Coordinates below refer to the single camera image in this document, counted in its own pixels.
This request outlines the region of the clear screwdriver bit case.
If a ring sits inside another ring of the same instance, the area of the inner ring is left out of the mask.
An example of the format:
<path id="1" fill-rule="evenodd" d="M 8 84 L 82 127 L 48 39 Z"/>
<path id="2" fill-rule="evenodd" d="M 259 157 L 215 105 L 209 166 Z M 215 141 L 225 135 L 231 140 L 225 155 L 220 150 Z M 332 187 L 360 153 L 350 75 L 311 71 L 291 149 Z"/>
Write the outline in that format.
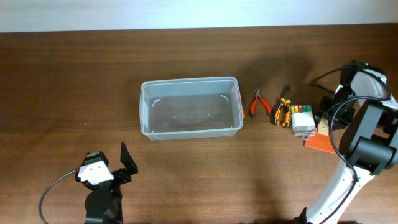
<path id="1" fill-rule="evenodd" d="M 317 133 L 311 105 L 292 105 L 292 131 L 295 136 L 307 139 Z"/>

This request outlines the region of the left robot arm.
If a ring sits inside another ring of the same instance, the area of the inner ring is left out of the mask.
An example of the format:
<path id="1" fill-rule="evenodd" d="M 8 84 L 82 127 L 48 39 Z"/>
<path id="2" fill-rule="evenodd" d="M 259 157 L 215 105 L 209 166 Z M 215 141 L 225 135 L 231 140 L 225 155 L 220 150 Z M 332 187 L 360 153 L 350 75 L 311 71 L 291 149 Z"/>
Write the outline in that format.
<path id="1" fill-rule="evenodd" d="M 85 224 L 123 224 L 121 185 L 131 181 L 125 168 L 111 172 L 103 152 L 88 153 L 75 180 L 91 192 L 85 199 Z"/>

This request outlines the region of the clear plastic container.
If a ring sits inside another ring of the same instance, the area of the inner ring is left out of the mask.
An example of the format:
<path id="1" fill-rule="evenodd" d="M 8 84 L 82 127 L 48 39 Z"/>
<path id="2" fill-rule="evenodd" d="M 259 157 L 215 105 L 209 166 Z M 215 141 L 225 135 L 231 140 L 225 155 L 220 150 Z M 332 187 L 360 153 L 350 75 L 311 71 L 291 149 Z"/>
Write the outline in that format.
<path id="1" fill-rule="evenodd" d="M 235 77 L 144 82 L 139 113 L 141 133 L 151 141 L 234 136 L 243 126 Z"/>

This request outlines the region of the wooden handled orange scraper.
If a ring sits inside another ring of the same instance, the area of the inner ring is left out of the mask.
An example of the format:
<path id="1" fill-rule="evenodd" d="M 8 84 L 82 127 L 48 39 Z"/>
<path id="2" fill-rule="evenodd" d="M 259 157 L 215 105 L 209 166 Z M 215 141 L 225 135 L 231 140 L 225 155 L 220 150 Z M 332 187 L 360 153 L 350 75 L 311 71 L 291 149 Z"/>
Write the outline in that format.
<path id="1" fill-rule="evenodd" d="M 319 121 L 315 135 L 310 136 L 304 142 L 304 146 L 323 152 L 329 152 L 332 154 L 335 153 L 335 150 L 330 142 L 329 124 L 327 119 L 322 118 Z"/>

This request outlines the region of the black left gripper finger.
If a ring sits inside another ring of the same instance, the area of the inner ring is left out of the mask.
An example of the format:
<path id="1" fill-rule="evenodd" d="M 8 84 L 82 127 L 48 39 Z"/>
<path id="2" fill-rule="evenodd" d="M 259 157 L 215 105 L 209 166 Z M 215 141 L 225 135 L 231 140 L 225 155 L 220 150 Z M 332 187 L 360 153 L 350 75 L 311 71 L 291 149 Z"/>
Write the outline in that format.
<path id="1" fill-rule="evenodd" d="M 126 145 L 124 142 L 121 143 L 121 155 L 120 155 L 120 161 L 124 165 L 125 169 L 129 174 L 137 174 L 138 173 L 138 167 L 134 160 L 132 159 Z"/>
<path id="2" fill-rule="evenodd" d="M 109 165 L 109 161 L 106 158 L 104 152 L 99 151 L 99 152 L 94 152 L 94 153 L 87 153 L 84 160 L 83 160 L 83 165 L 89 165 L 98 161 L 103 161 L 106 165 L 106 167 Z"/>

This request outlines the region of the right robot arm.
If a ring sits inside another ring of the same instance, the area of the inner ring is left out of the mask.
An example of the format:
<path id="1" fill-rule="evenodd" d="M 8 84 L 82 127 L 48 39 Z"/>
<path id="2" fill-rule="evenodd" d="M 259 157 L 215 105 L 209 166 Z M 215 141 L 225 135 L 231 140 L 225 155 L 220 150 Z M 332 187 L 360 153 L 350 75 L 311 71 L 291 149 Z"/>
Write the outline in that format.
<path id="1" fill-rule="evenodd" d="M 285 89 L 274 124 L 292 128 L 307 146 L 330 148 L 340 158 L 321 197 L 303 209 L 297 223 L 336 223 L 359 190 L 397 163 L 397 102 L 382 69 L 353 60 L 338 69 L 338 88 L 321 101 L 293 105 Z M 234 77 L 144 82 L 139 96 L 140 129 L 151 140 L 235 135 L 244 110 Z"/>

